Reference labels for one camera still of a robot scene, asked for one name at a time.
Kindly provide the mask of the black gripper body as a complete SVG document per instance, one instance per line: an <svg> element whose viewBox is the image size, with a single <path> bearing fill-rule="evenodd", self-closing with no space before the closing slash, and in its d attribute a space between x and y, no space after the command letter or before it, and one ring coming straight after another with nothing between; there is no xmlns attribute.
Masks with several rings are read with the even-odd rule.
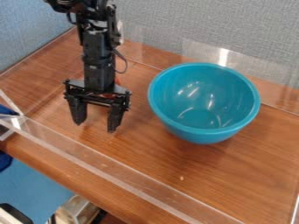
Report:
<svg viewBox="0 0 299 224"><path fill-rule="evenodd" d="M65 90L65 99L67 100L69 96L81 98L87 104L95 104L105 107L111 107L113 104L121 104L126 111L130 110L131 106L131 91L114 83L106 91L90 90L85 86L83 80L70 80L67 79L63 82L66 86ZM117 98L109 99L102 97L103 94L114 94Z"/></svg>

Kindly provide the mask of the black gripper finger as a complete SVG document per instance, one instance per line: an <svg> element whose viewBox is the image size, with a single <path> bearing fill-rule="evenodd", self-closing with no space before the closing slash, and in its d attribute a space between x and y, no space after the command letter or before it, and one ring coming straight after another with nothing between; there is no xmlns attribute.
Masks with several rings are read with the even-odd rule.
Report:
<svg viewBox="0 0 299 224"><path fill-rule="evenodd" d="M73 121L81 125L87 119L89 104L81 98L74 96L69 96L67 101L70 104Z"/></svg>
<svg viewBox="0 0 299 224"><path fill-rule="evenodd" d="M107 117L107 132L114 133L122 124L126 109L121 104L113 104Z"/></svg>

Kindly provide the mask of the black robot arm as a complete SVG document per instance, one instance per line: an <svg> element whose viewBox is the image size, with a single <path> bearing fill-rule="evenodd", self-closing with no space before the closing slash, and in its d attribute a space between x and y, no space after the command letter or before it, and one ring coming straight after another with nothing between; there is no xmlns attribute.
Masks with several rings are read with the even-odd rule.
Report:
<svg viewBox="0 0 299 224"><path fill-rule="evenodd" d="M89 105L109 107L107 131L114 133L130 109L131 91L117 81L117 57L127 59L118 51L122 33L118 29L117 5L113 0L45 0L51 8L67 15L78 27L83 47L83 80L67 79L65 99L70 104L73 120L82 125L89 116Z"/></svg>

